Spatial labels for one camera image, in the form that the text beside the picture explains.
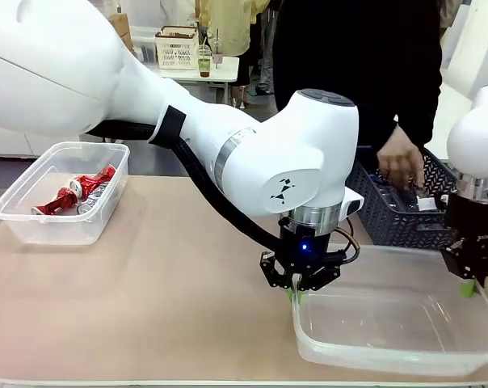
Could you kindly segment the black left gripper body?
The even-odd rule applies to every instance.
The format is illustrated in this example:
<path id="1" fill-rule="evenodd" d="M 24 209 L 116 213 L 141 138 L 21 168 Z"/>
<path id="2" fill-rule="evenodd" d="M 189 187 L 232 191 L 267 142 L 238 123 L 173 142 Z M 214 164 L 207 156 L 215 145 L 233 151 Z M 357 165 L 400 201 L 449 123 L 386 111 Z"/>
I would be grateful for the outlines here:
<path id="1" fill-rule="evenodd" d="M 340 265 L 344 261 L 343 253 L 328 253 L 331 232 L 316 234 L 308 226 L 296 226 L 289 220 L 279 220 L 280 249 L 276 252 L 276 261 L 284 273 L 312 276 L 328 272 L 331 276 L 340 274 Z"/>

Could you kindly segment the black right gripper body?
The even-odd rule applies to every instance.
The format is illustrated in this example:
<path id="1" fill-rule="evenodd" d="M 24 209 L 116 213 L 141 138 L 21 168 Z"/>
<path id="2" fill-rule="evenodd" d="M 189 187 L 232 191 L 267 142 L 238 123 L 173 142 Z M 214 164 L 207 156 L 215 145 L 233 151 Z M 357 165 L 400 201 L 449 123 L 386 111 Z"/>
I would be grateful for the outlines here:
<path id="1" fill-rule="evenodd" d="M 488 204 L 450 194 L 444 225 L 465 236 L 488 235 Z"/>

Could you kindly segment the person's left hand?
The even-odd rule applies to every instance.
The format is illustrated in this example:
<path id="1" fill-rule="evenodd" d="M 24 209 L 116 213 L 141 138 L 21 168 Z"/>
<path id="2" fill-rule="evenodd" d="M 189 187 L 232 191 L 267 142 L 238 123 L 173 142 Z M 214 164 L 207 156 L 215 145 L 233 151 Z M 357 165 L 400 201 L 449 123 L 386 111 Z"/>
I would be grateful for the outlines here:
<path id="1" fill-rule="evenodd" d="M 424 163 L 419 148 L 396 125 L 386 143 L 377 152 L 381 174 L 396 188 L 422 188 Z"/>

